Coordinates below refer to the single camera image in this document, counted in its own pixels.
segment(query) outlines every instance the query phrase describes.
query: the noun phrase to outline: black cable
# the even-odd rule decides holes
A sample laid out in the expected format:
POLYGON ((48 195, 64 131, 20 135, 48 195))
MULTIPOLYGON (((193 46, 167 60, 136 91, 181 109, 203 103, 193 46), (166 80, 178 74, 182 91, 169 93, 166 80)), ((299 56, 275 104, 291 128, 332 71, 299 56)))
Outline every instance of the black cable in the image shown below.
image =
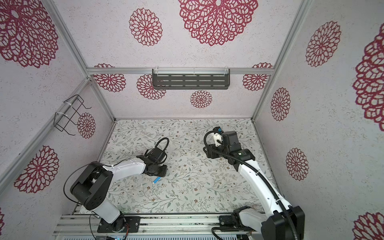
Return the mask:
POLYGON ((94 238, 95 240, 97 240, 96 237, 95 237, 95 235, 93 235, 93 232, 92 232, 92 228, 91 228, 91 216, 96 217, 96 215, 93 215, 93 214, 89 215, 89 229, 91 230, 91 234, 92 234, 93 238, 94 238))
POLYGON ((163 163, 166 161, 166 159, 167 159, 167 154, 166 154, 166 152, 165 152, 165 150, 167 149, 168 144, 169 144, 169 138, 167 138, 167 137, 163 137, 162 139, 160 139, 160 140, 156 143, 155 147, 152 148, 152 150, 151 150, 150 152, 148 152, 149 150, 147 150, 147 151, 145 152, 144 156, 147 157, 149 154, 151 154, 151 153, 153 152, 153 150, 154 150, 155 148, 157 148, 157 146, 158 146, 163 140, 167 140, 167 144, 166 144, 166 146, 164 147, 164 149, 161 150, 161 152, 163 152, 163 153, 165 154, 166 157, 164 158, 164 160, 163 160, 162 162, 159 162, 159 163, 158 163, 158 164, 163 164, 163 163))
POLYGON ((76 203, 76 204, 81 204, 80 202, 76 202, 76 201, 70 199, 70 198, 67 196, 67 194, 65 193, 65 185, 67 184, 68 179, 69 179, 75 172, 77 172, 79 169, 81 169, 81 168, 83 168, 83 167, 86 167, 86 166, 88 166, 88 165, 91 165, 92 163, 94 163, 94 162, 91 162, 91 163, 85 164, 84 166, 79 167, 78 169, 76 169, 75 171, 73 171, 73 172, 71 173, 71 175, 67 178, 67 180, 65 180, 65 183, 64 183, 64 186, 63 186, 63 193, 64 193, 64 196, 65 196, 66 198, 68 198, 68 200, 70 200, 70 201, 72 201, 72 202, 74 202, 74 203, 76 203))
POLYGON ((223 240, 221 237, 219 237, 216 233, 215 230, 227 230, 227 231, 252 231, 253 229, 250 227, 243 227, 243 228, 226 228, 226 227, 213 227, 211 228, 212 234, 218 239, 218 240, 223 240))
POLYGON ((207 132, 207 133, 205 134, 203 140, 204 140, 204 145, 207 147, 207 149, 209 149, 209 150, 211 150, 212 152, 214 152, 214 153, 216 153, 216 154, 219 154, 219 155, 221 155, 221 156, 228 157, 228 158, 231 158, 231 159, 233 159, 233 160, 235 160, 235 161, 238 161, 238 162, 242 163, 243 165, 249 167, 252 171, 254 171, 254 172, 256 173, 256 175, 259 176, 259 177, 262 179, 262 181, 263 181, 263 182, 265 183, 265 185, 268 187, 269 191, 271 191, 271 193, 272 193, 273 197, 275 198, 276 202, 279 204, 280 208, 283 210, 283 215, 284 215, 284 217, 285 217, 285 218, 287 219, 287 221, 288 221, 288 225, 289 225, 289 227, 290 227, 290 229, 291 229, 291 231, 292 231, 293 238, 294 238, 295 240, 298 240, 297 230, 296 230, 296 228, 295 228, 295 225, 294 225, 294 223, 293 223, 291 217, 289 216, 288 211, 285 209, 285 207, 284 207, 283 203, 281 202, 279 196, 276 194, 275 190, 274 190, 274 189, 272 188, 272 186, 269 184, 269 182, 267 181, 267 179, 266 179, 266 178, 265 178, 265 177, 264 177, 264 176, 263 176, 263 175, 262 175, 256 168, 254 168, 252 165, 250 165, 250 164, 248 164, 248 163, 246 163, 246 162, 244 162, 244 161, 242 161, 242 160, 239 160, 239 159, 235 158, 234 156, 231 156, 231 155, 229 155, 229 154, 225 154, 225 153, 219 152, 219 151, 214 150, 213 148, 211 148, 211 147, 207 144, 207 136, 208 136, 209 134, 211 134, 211 133, 219 133, 219 134, 221 134, 221 132, 219 132, 219 131, 215 131, 215 130, 209 131, 209 132, 207 132))
MULTIPOLYGON (((125 161, 125 160, 126 160, 126 159, 121 160, 120 162, 114 164, 113 166, 116 166, 116 165, 120 164, 122 161, 125 161)), ((105 165, 104 163, 101 163, 101 164, 103 164, 103 165, 106 166, 106 167, 112 167, 112 165, 105 165)))

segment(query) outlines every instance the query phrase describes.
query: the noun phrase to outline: metal mounting plate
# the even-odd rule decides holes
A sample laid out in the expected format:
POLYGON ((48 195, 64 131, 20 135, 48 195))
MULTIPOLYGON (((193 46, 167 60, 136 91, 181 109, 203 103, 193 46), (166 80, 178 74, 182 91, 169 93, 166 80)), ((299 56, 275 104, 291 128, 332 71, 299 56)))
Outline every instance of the metal mounting plate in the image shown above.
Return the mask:
POLYGON ((157 90, 168 89, 228 89, 228 74, 157 74, 152 69, 152 84, 157 90))
MULTIPOLYGON (((139 230, 140 225, 140 217, 124 217, 126 223, 129 225, 129 233, 136 233, 139 230)), ((108 230, 109 224, 102 224, 103 220, 100 221, 99 228, 97 229, 98 233, 112 233, 111 230, 108 230)), ((124 228, 121 230, 121 232, 125 233, 127 232, 127 227, 124 226, 124 228)))

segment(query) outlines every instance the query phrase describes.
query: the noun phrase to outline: cable tie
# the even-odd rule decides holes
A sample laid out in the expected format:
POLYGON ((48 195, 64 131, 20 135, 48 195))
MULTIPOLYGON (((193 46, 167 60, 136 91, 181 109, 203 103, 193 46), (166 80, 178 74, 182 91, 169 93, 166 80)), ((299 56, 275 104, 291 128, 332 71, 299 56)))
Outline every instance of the cable tie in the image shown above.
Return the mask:
POLYGON ((65 113, 57 112, 57 114, 62 114, 62 115, 64 115, 64 116, 68 117, 68 115, 65 114, 65 113))

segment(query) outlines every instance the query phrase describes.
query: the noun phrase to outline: red wire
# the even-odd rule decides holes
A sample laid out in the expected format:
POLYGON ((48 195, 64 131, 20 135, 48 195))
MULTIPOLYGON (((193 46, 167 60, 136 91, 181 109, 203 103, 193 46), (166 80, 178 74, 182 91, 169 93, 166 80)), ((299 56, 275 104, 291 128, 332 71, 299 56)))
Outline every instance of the red wire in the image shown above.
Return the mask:
POLYGON ((127 239, 127 236, 128 236, 128 231, 129 231, 129 225, 128 225, 128 224, 126 224, 126 226, 127 226, 127 233, 125 234, 125 238, 124 238, 124 239, 127 239))

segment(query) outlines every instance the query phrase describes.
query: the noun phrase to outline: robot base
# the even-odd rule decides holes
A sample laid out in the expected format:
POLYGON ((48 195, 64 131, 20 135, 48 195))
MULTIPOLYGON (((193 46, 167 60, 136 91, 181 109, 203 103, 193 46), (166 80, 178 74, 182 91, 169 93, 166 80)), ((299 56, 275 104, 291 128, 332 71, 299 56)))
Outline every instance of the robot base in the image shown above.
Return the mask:
MULTIPOLYGON (((129 226, 129 233, 135 233, 139 230, 140 225, 140 217, 124 217, 125 223, 127 223, 129 226)), ((114 223, 107 223, 104 219, 101 219, 99 228, 97 229, 98 233, 113 233, 113 232, 127 232, 127 227, 124 226, 124 228, 117 229, 114 223)))

